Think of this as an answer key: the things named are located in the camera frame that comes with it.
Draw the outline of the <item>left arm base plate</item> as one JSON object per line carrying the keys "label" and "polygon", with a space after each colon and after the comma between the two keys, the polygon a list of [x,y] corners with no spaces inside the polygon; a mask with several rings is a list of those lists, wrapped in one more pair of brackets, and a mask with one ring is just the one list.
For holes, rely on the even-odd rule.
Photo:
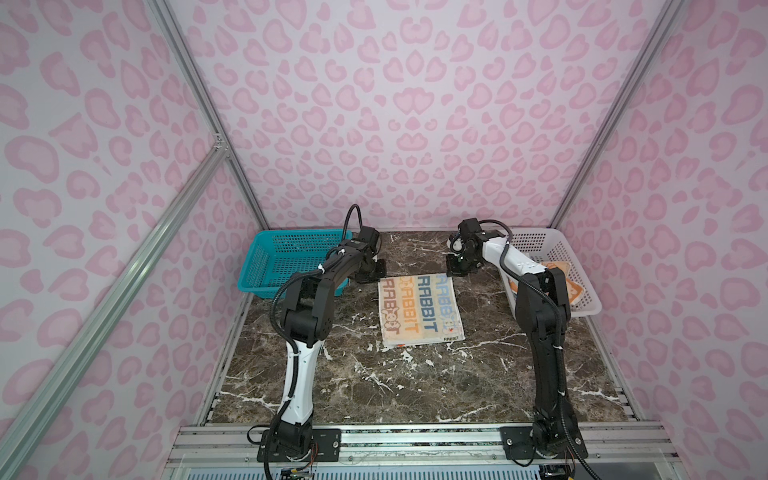
{"label": "left arm base plate", "polygon": [[336,462],[339,460],[342,431],[335,428],[301,429],[280,427],[277,434],[268,430],[258,442],[259,462]]}

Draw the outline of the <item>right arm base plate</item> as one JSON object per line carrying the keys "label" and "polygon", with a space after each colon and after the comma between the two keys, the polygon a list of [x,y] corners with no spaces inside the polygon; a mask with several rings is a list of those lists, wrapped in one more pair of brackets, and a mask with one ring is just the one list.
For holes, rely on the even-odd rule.
{"label": "right arm base plate", "polygon": [[569,457],[565,439],[552,447],[537,447],[532,426],[502,426],[499,433],[507,460],[527,465],[539,460],[565,460]]}

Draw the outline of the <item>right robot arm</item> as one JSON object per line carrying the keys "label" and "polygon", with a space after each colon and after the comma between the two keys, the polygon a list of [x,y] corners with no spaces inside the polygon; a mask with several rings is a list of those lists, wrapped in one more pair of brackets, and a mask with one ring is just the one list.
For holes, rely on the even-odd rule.
{"label": "right robot arm", "polygon": [[571,306],[564,272],[547,268],[512,245],[512,231],[498,220],[469,218],[448,241],[447,274],[464,277],[491,264],[512,292],[513,317],[526,335],[535,378],[531,442],[545,457],[567,452],[586,458],[578,419],[569,399],[564,360]]}

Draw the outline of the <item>teal plastic basket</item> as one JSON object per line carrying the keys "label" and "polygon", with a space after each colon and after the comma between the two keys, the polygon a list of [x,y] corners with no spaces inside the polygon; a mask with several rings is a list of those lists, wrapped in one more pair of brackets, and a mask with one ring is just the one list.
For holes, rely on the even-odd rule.
{"label": "teal plastic basket", "polygon": [[340,228],[261,231],[247,252],[238,289],[262,299],[273,299],[294,273],[315,269],[341,240]]}

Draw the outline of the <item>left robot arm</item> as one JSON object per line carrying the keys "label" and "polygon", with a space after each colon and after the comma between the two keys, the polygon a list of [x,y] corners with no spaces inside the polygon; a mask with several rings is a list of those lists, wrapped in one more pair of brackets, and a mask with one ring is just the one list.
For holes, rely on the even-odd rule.
{"label": "left robot arm", "polygon": [[376,283],[386,275],[378,258],[381,234],[362,226],[310,270],[297,272],[278,289],[270,307],[270,324],[286,342],[287,365],[282,403],[269,427],[269,439],[285,448],[309,449],[314,414],[317,362],[331,332],[336,291],[344,281]]}

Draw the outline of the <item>rabbit striped towel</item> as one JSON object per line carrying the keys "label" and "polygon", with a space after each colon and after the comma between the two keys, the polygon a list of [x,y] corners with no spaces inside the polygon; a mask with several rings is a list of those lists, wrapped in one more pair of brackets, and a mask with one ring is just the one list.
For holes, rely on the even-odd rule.
{"label": "rabbit striped towel", "polygon": [[378,283],[385,347],[463,341],[453,279],[444,273],[388,277]]}

